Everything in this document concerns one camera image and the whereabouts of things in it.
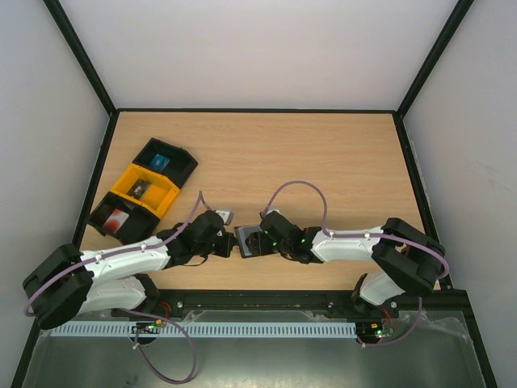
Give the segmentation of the black card holder wallet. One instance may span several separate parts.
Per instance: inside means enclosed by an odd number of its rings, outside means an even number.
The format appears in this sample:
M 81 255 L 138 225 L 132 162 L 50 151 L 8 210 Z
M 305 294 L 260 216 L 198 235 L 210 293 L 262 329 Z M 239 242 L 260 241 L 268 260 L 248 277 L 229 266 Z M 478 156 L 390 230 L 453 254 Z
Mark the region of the black card holder wallet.
M 272 241 L 259 225 L 235 228 L 239 251 L 243 259 L 274 254 Z

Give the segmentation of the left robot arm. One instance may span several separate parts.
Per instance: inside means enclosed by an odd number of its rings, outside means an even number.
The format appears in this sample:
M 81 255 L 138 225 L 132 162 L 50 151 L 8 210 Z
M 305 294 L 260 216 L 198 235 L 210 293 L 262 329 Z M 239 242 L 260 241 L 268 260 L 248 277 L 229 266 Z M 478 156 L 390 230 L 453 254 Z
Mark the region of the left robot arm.
M 25 312 L 42 330 L 92 311 L 149 312 L 158 291 L 148 272 L 183 266 L 196 256 L 229 257 L 237 244 L 225 229 L 232 218 L 229 210 L 207 210 L 189 223 L 106 250 L 81 251 L 72 243 L 64 244 L 23 281 Z

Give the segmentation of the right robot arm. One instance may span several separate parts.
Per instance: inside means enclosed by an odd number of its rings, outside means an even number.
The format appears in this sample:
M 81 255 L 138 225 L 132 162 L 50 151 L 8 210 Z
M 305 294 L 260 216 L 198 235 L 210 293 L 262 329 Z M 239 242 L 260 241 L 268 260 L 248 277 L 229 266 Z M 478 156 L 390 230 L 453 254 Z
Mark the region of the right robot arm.
M 444 248 L 400 218 L 366 230 L 301 229 L 272 210 L 257 226 L 236 229 L 242 257 L 278 254 L 301 264 L 335 261 L 371 262 L 378 271 L 360 276 L 351 306 L 364 317 L 403 294 L 427 297 L 435 282 L 448 275 Z

